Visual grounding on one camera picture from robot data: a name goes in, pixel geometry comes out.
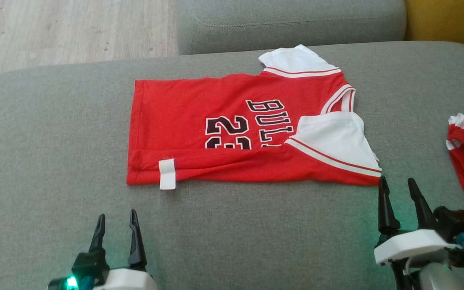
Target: white sleeve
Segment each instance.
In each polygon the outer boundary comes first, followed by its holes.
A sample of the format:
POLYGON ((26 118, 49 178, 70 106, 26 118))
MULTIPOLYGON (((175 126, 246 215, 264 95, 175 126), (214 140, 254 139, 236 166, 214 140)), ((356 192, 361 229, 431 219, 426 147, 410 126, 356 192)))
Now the white sleeve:
POLYGON ((302 44, 294 48, 279 48, 267 52, 261 55, 259 60, 267 68, 276 68, 288 73, 339 70, 302 44))

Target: white clothing tag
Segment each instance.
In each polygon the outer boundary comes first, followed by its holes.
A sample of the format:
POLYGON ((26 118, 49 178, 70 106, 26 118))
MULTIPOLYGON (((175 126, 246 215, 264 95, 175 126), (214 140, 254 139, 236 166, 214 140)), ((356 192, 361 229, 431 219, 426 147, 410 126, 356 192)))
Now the white clothing tag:
POLYGON ((159 161, 160 189, 169 190, 176 187, 175 159, 159 161))

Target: stitching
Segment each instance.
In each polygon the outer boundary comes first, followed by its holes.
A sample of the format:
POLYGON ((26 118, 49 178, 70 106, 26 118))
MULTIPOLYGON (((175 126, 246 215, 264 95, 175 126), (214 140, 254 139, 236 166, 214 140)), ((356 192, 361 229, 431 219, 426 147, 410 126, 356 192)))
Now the stitching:
POLYGON ((257 22, 257 23, 248 23, 248 24, 242 24, 242 25, 225 25, 225 24, 208 24, 196 17, 196 15, 193 13, 192 9, 192 4, 188 3, 188 11, 189 14, 191 15, 191 18, 195 20, 195 22, 208 29, 214 29, 214 30, 240 30, 244 28, 251 28, 251 27, 269 27, 269 26, 295 26, 295 25, 304 25, 304 24, 310 24, 310 23, 330 23, 330 22, 342 22, 342 21, 350 21, 350 22, 363 22, 366 20, 376 20, 376 19, 384 19, 384 18, 394 18, 395 15, 397 15, 397 12, 394 12, 389 15, 384 15, 381 17, 372 17, 372 18, 360 18, 360 19, 350 19, 350 18, 344 18, 344 19, 333 19, 333 20, 317 20, 317 19, 302 19, 299 20, 298 22, 295 21, 268 21, 268 22, 257 22))

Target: gray ottoman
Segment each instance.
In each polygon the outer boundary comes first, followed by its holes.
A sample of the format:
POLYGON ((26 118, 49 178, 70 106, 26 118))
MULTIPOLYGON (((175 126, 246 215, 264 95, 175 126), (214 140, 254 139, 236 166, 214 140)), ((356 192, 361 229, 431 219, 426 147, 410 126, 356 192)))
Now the gray ottoman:
POLYGON ((403 40, 403 0, 181 0, 180 54, 403 40))
MULTIPOLYGON (((416 229, 407 178, 431 207, 464 209, 445 148, 464 113, 464 46, 382 42, 311 47, 357 88, 355 111, 387 176, 396 217, 416 229)), ((45 289, 103 246, 125 266, 139 215, 159 289, 394 289, 375 264, 377 188, 323 182, 188 180, 126 186, 136 79, 257 74, 262 51, 48 66, 0 75, 0 290, 45 289)), ((464 269, 455 275, 464 285, 464 269)))

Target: white robot part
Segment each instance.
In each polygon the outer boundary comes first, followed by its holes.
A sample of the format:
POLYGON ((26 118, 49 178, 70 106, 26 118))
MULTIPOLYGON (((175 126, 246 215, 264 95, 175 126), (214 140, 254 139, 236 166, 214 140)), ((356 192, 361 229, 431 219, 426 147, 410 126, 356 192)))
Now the white robot part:
POLYGON ((157 290, 157 284, 146 272, 123 268, 110 270, 105 285, 93 290, 157 290))
POLYGON ((414 257, 443 248, 460 248, 458 244, 449 244, 434 230, 416 230, 389 238, 373 250, 375 262, 388 264, 389 260, 414 257))

